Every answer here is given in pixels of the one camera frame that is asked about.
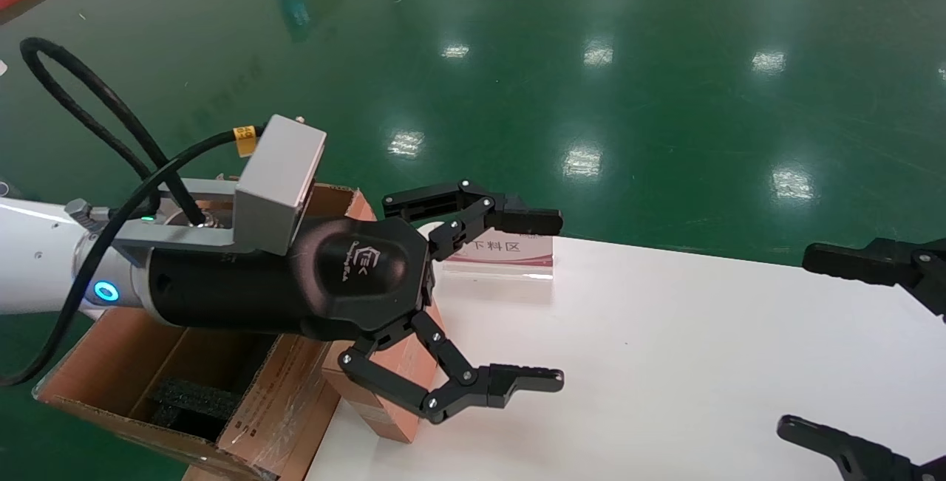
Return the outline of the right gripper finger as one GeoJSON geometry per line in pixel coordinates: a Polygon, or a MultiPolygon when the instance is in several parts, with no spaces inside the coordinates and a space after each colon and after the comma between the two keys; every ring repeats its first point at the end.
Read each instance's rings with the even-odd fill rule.
{"type": "Polygon", "coordinates": [[[945,239],[911,243],[877,238],[861,249],[811,243],[802,268],[865,284],[899,285],[932,315],[945,315],[945,239]]]}
{"type": "Polygon", "coordinates": [[[782,416],[777,435],[832,460],[844,480],[945,479],[943,455],[918,465],[891,448],[798,416],[782,416]]]}

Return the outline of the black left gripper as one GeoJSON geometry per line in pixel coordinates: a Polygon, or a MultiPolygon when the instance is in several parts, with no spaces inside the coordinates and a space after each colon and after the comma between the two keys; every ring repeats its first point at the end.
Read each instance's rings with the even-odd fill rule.
{"type": "Polygon", "coordinates": [[[560,369],[473,367],[422,310],[435,282],[428,242],[435,260],[551,260],[560,211],[461,180],[388,194],[383,213],[391,219],[304,219],[284,255],[156,249],[148,262],[152,315],[178,327],[355,340],[338,357],[342,373],[432,424],[470,407],[503,409],[518,391],[563,389],[560,369]],[[426,219],[442,219],[428,241],[410,225],[426,219]],[[409,334],[447,377],[435,390],[370,360],[381,349],[370,337],[409,334]]]}

